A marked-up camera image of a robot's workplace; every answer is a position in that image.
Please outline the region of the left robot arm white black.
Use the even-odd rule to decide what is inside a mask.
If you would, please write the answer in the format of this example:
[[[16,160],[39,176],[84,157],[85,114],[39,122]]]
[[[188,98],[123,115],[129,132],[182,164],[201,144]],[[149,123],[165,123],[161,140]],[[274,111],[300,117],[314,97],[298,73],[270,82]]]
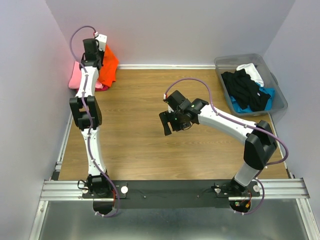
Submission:
[[[102,159],[100,126],[102,113],[95,97],[96,83],[103,66],[107,37],[97,36],[83,40],[84,53],[79,62],[80,85],[69,106],[75,125],[81,131],[88,160],[88,174],[84,191],[92,197],[106,198],[113,187],[107,179],[107,168]]]

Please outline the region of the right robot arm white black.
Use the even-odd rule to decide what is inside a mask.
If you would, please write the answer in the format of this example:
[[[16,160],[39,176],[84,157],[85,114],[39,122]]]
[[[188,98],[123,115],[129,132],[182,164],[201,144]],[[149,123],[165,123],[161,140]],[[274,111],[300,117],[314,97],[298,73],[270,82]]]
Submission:
[[[247,192],[252,180],[267,166],[277,149],[277,139],[268,122],[247,121],[218,110],[200,98],[189,101],[180,92],[165,95],[168,109],[159,113],[166,136],[186,130],[192,125],[215,128],[244,145],[244,163],[224,187],[227,193],[241,196]]]

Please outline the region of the orange t shirt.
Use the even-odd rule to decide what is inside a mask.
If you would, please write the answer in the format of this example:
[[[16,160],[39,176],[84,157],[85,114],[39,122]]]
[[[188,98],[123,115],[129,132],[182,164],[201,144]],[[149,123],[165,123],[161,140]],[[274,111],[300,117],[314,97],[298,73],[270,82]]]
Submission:
[[[119,60],[109,48],[105,46],[103,66],[99,71],[98,81],[103,85],[110,88],[116,82],[116,71],[119,65]]]

